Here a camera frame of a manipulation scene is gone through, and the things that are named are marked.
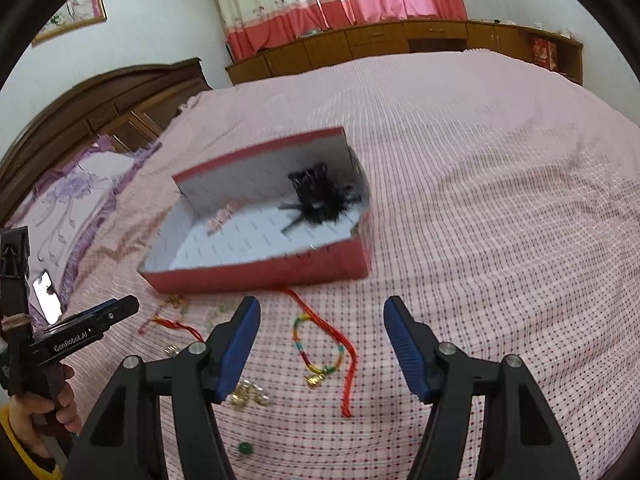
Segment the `left hand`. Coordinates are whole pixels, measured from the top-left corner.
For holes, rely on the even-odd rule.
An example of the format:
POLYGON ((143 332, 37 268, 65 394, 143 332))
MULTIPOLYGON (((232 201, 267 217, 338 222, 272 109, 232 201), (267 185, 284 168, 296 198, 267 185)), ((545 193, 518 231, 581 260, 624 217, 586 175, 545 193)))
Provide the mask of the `left hand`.
MULTIPOLYGON (((70 383, 75 371, 68 365, 63 365, 65 382, 58 395, 58 405, 60 408, 55 412, 56 420, 72 434, 81 432, 82 422, 78 414, 78 409, 70 383)), ((36 415, 45 415, 52 412, 55 404, 42 396, 33 393, 14 394, 9 400, 9 424, 18 442, 35 456, 41 458, 51 458, 52 455, 47 449, 46 442, 43 441, 42 433, 34 425, 36 415)))

